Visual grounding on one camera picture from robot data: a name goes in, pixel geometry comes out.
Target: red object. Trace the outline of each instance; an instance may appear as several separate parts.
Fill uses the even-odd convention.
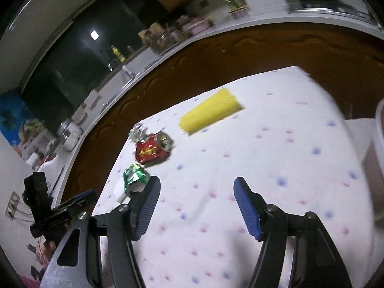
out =
[[[170,155],[172,143],[164,132],[151,134],[145,141],[137,143],[135,158],[142,165],[155,160],[165,161]]]

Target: crushed green can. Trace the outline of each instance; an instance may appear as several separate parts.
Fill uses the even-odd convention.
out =
[[[124,170],[122,177],[124,179],[125,194],[131,198],[134,193],[144,190],[150,175],[141,165],[134,163]]]

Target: yellow towel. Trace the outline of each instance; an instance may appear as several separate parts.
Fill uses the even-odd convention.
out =
[[[221,89],[181,117],[179,127],[191,135],[242,109],[228,89]]]

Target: white tablecloth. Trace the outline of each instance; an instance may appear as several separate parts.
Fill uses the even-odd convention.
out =
[[[244,109],[191,136],[180,117],[218,91],[143,119],[175,140],[170,158],[149,167],[161,194],[147,233],[134,244],[148,288],[246,287],[262,243],[246,230],[233,195],[244,177],[254,192],[287,213],[316,212],[354,287],[365,280],[372,248],[372,205],[364,173],[333,99],[298,67],[238,79],[226,87]],[[127,141],[93,214],[118,203],[113,189],[135,162]],[[292,242],[280,287],[287,287]],[[101,240],[104,286],[111,285],[107,240]]]

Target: metal bolt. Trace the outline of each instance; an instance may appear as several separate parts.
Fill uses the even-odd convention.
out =
[[[85,220],[88,216],[89,216],[89,214],[87,212],[82,212],[79,214],[79,219]]]
[[[269,212],[274,212],[274,211],[277,210],[277,206],[276,205],[267,205],[266,208],[267,208],[267,210]]]
[[[307,217],[309,217],[310,219],[316,219],[317,218],[317,215],[316,213],[312,212],[312,211],[309,211],[306,213]]]
[[[127,204],[119,205],[120,212],[128,211],[128,209],[129,209],[129,206]]]

